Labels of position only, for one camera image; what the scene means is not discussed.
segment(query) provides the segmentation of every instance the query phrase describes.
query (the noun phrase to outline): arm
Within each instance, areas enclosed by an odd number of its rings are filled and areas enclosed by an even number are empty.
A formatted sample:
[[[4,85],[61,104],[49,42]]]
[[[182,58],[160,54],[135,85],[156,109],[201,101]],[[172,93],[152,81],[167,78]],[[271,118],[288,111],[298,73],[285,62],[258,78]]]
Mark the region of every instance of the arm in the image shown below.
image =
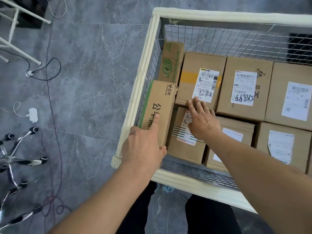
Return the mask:
[[[150,130],[131,127],[122,147],[121,165],[107,183],[49,233],[107,233],[117,231],[123,218],[159,168],[167,150],[157,142],[159,115]]]
[[[224,163],[249,203],[276,233],[312,232],[312,179],[220,130],[214,111],[195,98],[191,133]]]

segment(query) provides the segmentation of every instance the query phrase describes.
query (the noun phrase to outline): forearm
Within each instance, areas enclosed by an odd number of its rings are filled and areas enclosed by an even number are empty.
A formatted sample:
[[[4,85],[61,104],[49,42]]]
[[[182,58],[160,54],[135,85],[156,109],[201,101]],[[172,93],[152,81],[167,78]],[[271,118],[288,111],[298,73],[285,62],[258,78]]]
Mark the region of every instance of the forearm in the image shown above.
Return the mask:
[[[312,180],[308,176],[218,129],[207,133],[205,142],[220,157],[246,199],[277,233],[301,233],[300,228],[311,231],[307,217],[312,216]]]
[[[50,233],[115,233],[150,177],[121,164],[107,183]]]

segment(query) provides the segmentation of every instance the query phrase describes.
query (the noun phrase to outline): left arm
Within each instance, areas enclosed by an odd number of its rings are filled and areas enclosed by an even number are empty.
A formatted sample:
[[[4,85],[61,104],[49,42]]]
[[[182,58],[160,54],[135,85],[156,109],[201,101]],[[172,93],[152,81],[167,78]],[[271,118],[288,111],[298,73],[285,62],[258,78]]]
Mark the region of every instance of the left arm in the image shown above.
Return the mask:
[[[158,147],[159,115],[150,130],[132,127],[122,148],[121,165],[107,183],[49,233],[107,233],[117,231],[127,212],[159,168],[167,150]]]

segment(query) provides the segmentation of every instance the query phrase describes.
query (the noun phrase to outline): black pants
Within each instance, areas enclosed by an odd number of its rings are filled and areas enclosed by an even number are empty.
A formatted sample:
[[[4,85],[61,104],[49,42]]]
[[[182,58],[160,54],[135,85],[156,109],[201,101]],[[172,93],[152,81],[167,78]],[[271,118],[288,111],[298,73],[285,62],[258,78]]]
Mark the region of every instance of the black pants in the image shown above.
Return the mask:
[[[116,234],[145,233],[148,205],[156,183],[150,181],[127,213]],[[185,205],[188,234],[241,234],[231,206],[192,195]]]

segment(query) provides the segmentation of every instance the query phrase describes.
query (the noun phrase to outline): metal wire grid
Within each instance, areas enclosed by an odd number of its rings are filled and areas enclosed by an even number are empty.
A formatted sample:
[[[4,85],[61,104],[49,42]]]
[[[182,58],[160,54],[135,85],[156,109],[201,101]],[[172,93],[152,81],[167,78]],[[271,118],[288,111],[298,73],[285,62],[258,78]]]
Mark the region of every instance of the metal wire grid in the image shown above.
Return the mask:
[[[234,189],[234,190],[239,190],[235,181],[230,177],[226,177],[226,176],[213,173],[210,171],[206,171],[203,169],[199,169],[199,168],[194,168],[192,166],[181,164],[179,162],[171,161],[168,159],[163,159],[161,168],[165,170],[170,170],[176,173],[189,175],[201,181],[213,183],[213,184],[220,185],[220,186],[227,187],[227,188]]]
[[[137,120],[136,120],[136,125],[138,126],[139,122],[140,122],[140,119],[141,119],[141,115],[142,115],[142,111],[143,111],[143,107],[144,107],[144,104],[145,104],[145,99],[146,99],[146,95],[147,95],[147,90],[149,88],[149,84],[150,82],[155,79],[155,75],[157,76],[157,64],[158,64],[158,58],[159,58],[159,55],[160,55],[160,45],[159,45],[159,42],[158,41],[155,41],[154,43],[154,51],[153,51],[153,54],[152,54],[152,59],[151,59],[151,62],[150,62],[150,67],[149,67],[149,72],[148,74],[146,75],[145,77],[145,82],[144,82],[144,86],[143,86],[143,96],[142,96],[142,99],[141,99],[141,106],[140,107],[140,111],[137,115]]]
[[[312,65],[312,35],[165,25],[166,39],[186,51]]]

